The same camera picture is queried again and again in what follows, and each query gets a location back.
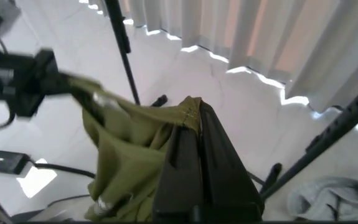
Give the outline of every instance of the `olive green fabric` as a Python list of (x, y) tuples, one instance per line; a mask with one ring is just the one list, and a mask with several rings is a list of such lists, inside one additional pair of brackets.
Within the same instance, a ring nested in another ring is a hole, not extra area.
[(178, 125), (198, 132), (201, 99), (187, 97), (178, 106), (155, 108), (132, 104), (90, 80), (73, 78), (71, 84), (95, 96), (99, 104), (93, 103), (92, 109), (104, 122), (83, 110), (84, 127), (98, 148), (97, 174), (88, 186), (95, 204), (85, 218), (94, 222), (151, 221), (172, 129)]

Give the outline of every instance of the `sheer curtain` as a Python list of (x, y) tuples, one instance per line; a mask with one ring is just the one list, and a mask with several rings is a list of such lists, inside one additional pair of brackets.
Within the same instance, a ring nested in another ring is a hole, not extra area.
[[(99, 5), (102, 0), (90, 0)], [(285, 83), (322, 113), (358, 94), (358, 1), (120, 0), (134, 26), (165, 30)]]

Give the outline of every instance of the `gray towel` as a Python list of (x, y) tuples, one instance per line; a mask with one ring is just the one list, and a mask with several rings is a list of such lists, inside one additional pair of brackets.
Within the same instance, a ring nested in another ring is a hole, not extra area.
[(321, 177), (293, 189), (288, 211), (307, 220), (358, 220), (358, 174)]

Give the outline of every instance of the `tiled floor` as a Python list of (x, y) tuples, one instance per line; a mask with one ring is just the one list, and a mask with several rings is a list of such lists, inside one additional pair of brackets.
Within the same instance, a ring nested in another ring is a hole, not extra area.
[[(60, 2), (66, 10), (48, 10)], [(132, 99), (108, 19), (74, 0), (18, 3), (27, 14), (4, 38), (11, 52), (33, 54), (40, 46), (53, 47), (62, 70), (95, 78), (106, 89)], [(126, 28), (142, 104), (149, 105), (162, 94), (168, 96), (168, 105), (188, 95), (201, 96), (214, 107), (245, 167), (261, 179), (276, 162), (284, 169), (294, 164), (337, 115), (329, 110), (317, 118), (307, 106), (283, 101), (282, 89), (267, 85), (257, 75), (226, 73), (226, 63), (205, 50), (181, 51), (181, 41), (169, 40), (163, 32), (147, 36), (145, 28)], [(19, 120), (0, 131), (0, 149), (92, 172), (97, 162), (97, 150), (82, 127), (80, 108), (69, 96), (46, 99), (30, 121)], [(265, 220), (292, 219), (285, 204), (291, 186), (351, 169), (358, 169), (358, 131), (349, 133), (274, 194), (267, 201)], [(31, 175), (21, 177), (24, 180), (0, 174), (0, 202), (10, 214), (85, 194), (91, 181), (63, 172), (36, 172), (33, 169)]]

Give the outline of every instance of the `power adapter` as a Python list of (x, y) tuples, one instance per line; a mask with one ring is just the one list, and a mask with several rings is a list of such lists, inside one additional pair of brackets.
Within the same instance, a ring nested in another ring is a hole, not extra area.
[(0, 151), (0, 173), (19, 175), (29, 160), (24, 153)]

